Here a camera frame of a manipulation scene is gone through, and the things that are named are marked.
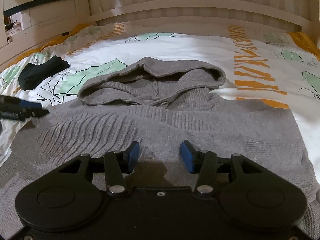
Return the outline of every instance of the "bed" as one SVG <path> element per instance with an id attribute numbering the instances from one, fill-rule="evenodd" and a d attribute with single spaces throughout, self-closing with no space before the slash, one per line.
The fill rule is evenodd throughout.
<path id="1" fill-rule="evenodd" d="M 0 8 L 8 15 L 22 11 L 27 27 L 7 44 L 0 22 L 1 94 L 50 108 L 77 98 L 90 78 L 144 57 L 204 61 L 227 76 L 212 93 L 292 110 L 320 182 L 319 0 L 0 0 Z M 53 56 L 70 68 L 22 90 L 18 76 L 26 64 Z M 25 122 L 1 122 L 3 165 Z M 312 195 L 312 208 L 320 198 L 315 192 L 304 192 Z M 8 221 L 0 235 L 10 237 L 20 222 L 0 214 Z M 314 233 L 320 225 L 313 230 L 308 233 L 320 237 Z"/>

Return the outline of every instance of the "metal screw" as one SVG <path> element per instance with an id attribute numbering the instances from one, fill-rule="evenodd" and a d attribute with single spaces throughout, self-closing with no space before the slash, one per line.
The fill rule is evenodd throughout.
<path id="1" fill-rule="evenodd" d="M 201 186 L 197 187 L 197 191 L 201 194 L 210 193 L 213 191 L 213 188 L 209 185 L 201 185 Z"/>
<path id="2" fill-rule="evenodd" d="M 119 194 L 125 191 L 125 188 L 121 185 L 113 185 L 109 188 L 109 191 L 113 194 Z"/>
<path id="3" fill-rule="evenodd" d="M 23 240 L 35 240 L 32 236 L 25 236 Z"/>
<path id="4" fill-rule="evenodd" d="M 157 196 L 159 196 L 159 197 L 163 197 L 164 195 L 165 195 L 164 192 L 158 192 L 158 193 L 157 193 Z"/>

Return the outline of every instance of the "wooden headboard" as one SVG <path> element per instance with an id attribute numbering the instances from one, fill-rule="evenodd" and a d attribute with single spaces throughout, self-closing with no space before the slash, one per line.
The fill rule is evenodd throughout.
<path id="1" fill-rule="evenodd" d="M 26 1 L 0 0 L 0 8 L 7 11 Z M 319 0 L 75 0 L 75 5 L 74 15 L 32 26 L 16 34 L 8 45 L 0 21 L 0 65 L 9 62 L 18 52 L 70 30 L 79 22 L 143 24 L 198 19 L 304 32 L 315 44 L 319 38 Z"/>
<path id="2" fill-rule="evenodd" d="M 15 34 L 7 44 L 3 17 L 0 18 L 0 71 L 22 52 L 61 35 L 79 23 L 87 23 L 88 0 L 0 0 L 6 16 L 27 10 L 28 28 Z"/>

